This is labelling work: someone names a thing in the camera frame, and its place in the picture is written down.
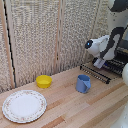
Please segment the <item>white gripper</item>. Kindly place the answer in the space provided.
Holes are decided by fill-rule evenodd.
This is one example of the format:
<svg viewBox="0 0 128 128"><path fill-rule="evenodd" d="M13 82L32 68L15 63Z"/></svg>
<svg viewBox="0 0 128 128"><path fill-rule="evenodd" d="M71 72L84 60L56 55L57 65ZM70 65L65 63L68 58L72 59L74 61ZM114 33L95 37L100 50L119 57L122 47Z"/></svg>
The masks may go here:
<svg viewBox="0 0 128 128"><path fill-rule="evenodd" d="M97 67L98 69L101 69L102 66L104 65L105 61L101 58L98 58L95 63L94 66Z"/></svg>

